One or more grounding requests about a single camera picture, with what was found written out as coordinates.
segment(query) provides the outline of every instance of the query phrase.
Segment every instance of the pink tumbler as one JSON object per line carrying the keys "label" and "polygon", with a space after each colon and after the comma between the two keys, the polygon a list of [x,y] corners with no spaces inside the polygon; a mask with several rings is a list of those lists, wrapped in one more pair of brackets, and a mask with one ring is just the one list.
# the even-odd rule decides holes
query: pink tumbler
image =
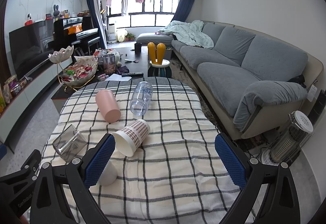
{"label": "pink tumbler", "polygon": [[95,101],[106,122],[114,123],[119,120],[121,111],[111,90],[100,90],[95,96]]}

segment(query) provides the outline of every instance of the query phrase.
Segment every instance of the tablecloth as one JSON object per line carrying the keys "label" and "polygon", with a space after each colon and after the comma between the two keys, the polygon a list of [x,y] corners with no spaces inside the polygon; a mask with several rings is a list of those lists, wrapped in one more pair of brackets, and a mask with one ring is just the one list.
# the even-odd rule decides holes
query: tablecloth
{"label": "tablecloth", "polygon": [[[41,164],[65,164],[52,143],[71,124],[88,141],[78,154],[82,157],[105,133],[141,118],[129,110],[140,81],[148,81],[154,88],[143,116],[151,132],[133,157],[113,152],[110,160],[117,168],[117,180],[109,186],[90,187],[95,201],[111,223],[219,223],[240,189],[215,151],[216,128],[204,116],[196,93],[180,81],[149,77],[98,82],[80,89],[64,105],[42,152]],[[95,103],[101,89],[115,94],[121,110],[115,123],[105,122]],[[64,190],[75,220],[83,223],[69,187],[64,186]],[[251,214],[247,221],[253,221]]]}

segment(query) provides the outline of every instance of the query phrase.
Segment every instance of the white tag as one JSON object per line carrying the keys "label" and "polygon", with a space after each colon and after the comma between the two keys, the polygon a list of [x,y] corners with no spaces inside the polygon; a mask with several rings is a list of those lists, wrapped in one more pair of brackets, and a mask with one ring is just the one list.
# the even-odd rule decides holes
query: white tag
{"label": "white tag", "polygon": [[316,92],[317,92],[316,86],[315,85],[311,85],[310,90],[308,92],[308,96],[307,96],[307,99],[308,99],[309,102],[312,102],[312,100],[315,97]]}

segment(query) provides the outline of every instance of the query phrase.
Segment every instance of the jar of nuts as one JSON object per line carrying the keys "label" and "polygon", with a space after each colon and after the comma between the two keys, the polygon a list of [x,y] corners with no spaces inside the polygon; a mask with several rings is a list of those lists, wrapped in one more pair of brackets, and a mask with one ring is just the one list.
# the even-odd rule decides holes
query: jar of nuts
{"label": "jar of nuts", "polygon": [[115,55],[114,54],[107,54],[103,56],[103,68],[104,73],[108,74],[109,76],[115,73]]}

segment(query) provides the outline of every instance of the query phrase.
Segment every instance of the white stool seat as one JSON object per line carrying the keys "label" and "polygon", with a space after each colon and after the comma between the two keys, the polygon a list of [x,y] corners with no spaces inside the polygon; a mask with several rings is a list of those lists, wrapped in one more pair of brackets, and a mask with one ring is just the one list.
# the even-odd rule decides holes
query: white stool seat
{"label": "white stool seat", "polygon": [[168,61],[166,59],[163,59],[162,65],[152,64],[152,61],[150,61],[149,63],[153,68],[167,68],[168,66],[170,66],[170,61]]}

